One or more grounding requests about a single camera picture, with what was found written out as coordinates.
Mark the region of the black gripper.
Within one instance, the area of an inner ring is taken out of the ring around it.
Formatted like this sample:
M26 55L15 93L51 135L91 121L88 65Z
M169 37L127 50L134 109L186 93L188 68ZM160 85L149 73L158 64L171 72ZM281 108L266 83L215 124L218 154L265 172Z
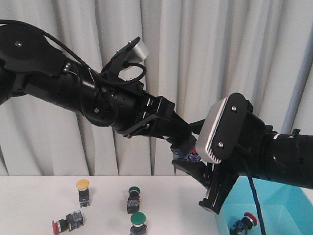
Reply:
M173 153L189 153L196 142L190 126L174 112L174 103L153 96L140 85L98 84L90 92L90 121L119 134L167 140Z
M255 115L246 115L238 143L230 157L220 164L208 163L209 178L207 165L203 162L176 159L172 160L172 165L208 189L207 196L199 201L199 205L207 211L219 214L239 176L263 177L264 141L271 130L272 126L266 126Z

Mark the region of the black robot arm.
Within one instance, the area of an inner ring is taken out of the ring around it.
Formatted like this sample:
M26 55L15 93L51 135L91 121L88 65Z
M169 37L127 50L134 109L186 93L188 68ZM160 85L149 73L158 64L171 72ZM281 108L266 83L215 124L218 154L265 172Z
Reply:
M119 77L128 67L146 73L129 57L139 42L140 38L130 41L96 72L47 32L28 23L1 20L0 101L28 94L80 114L93 125L110 126L127 138L164 139L178 155L173 165L208 188L207 166L185 159L196 139L174 103L146 92L140 76L130 81Z
M199 201L219 214L239 176L312 189L313 138L273 131L252 114L221 120L212 139L213 155L221 160L210 173L208 195Z

